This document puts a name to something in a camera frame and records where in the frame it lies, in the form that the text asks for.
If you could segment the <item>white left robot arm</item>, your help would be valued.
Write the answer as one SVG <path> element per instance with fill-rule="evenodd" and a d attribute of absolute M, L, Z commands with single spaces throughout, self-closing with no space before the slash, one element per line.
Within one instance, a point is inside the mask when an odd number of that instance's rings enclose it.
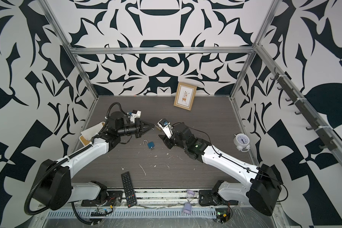
<path fill-rule="evenodd" d="M 76 152 L 56 161 L 44 161 L 37 172 L 32 188 L 24 203 L 27 215 L 36 215 L 48 209 L 60 209 L 67 203 L 80 200 L 104 200 L 106 187 L 96 181 L 72 183 L 72 178 L 96 158 L 105 155 L 121 144 L 123 136 L 140 138 L 154 128 L 142 121 L 140 112 L 113 112 L 101 122 L 82 132 L 88 141 Z"/>

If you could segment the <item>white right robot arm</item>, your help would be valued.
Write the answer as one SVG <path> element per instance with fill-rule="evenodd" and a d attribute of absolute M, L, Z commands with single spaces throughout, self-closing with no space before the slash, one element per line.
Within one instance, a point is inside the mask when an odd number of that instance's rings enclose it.
<path fill-rule="evenodd" d="M 168 149 L 179 147 L 193 160 L 211 165 L 237 180 L 241 187 L 234 188 L 226 181 L 219 181 L 213 187 L 213 195 L 220 203 L 235 200 L 248 202 L 255 210 L 272 216 L 278 203 L 283 183 L 273 169 L 265 164 L 255 166 L 238 160 L 214 146 L 210 140 L 197 138 L 184 123 L 171 125 L 166 119 L 158 122 L 163 131 L 160 138 Z"/>

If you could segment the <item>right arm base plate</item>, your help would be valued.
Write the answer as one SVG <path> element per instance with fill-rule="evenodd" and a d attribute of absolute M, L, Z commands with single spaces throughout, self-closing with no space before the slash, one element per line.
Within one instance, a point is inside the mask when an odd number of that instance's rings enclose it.
<path fill-rule="evenodd" d="M 224 200 L 213 190 L 199 190 L 199 205 L 202 207 L 219 205 L 238 205 L 237 200 Z"/>

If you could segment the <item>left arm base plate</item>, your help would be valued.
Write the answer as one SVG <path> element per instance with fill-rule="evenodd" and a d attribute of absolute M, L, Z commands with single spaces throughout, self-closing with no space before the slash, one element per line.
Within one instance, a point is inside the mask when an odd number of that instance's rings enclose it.
<path fill-rule="evenodd" d="M 106 207 L 106 206 L 116 206 L 122 202 L 122 191 L 107 191 L 106 193 L 101 193 L 94 200 L 83 200 L 81 203 L 82 207 Z"/>

